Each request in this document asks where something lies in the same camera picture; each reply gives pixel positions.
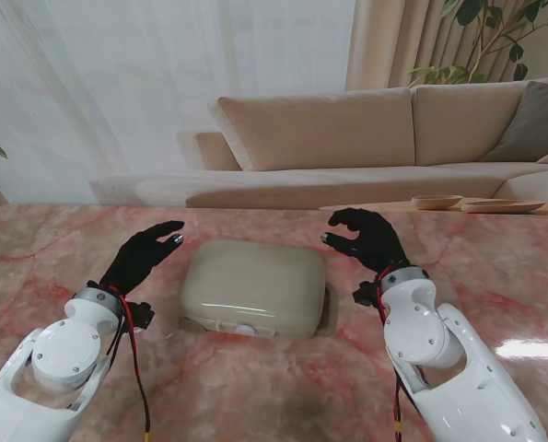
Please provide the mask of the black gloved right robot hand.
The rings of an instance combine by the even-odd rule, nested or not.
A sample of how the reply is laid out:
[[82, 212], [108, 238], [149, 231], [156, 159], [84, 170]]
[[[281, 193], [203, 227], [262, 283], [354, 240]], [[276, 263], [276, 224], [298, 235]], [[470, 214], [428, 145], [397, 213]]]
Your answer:
[[349, 207], [335, 211], [328, 224], [331, 227], [345, 226], [357, 237], [349, 239], [325, 232], [322, 242], [345, 256], [357, 259], [369, 270], [381, 274], [387, 269], [411, 266], [396, 231], [381, 214]]

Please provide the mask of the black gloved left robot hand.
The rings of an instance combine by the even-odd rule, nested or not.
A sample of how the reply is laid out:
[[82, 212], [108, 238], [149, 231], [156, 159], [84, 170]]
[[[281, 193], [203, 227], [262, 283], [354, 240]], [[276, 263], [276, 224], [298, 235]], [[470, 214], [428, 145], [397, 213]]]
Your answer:
[[120, 247], [99, 286], [126, 297], [182, 244], [183, 227], [171, 220], [137, 232]]

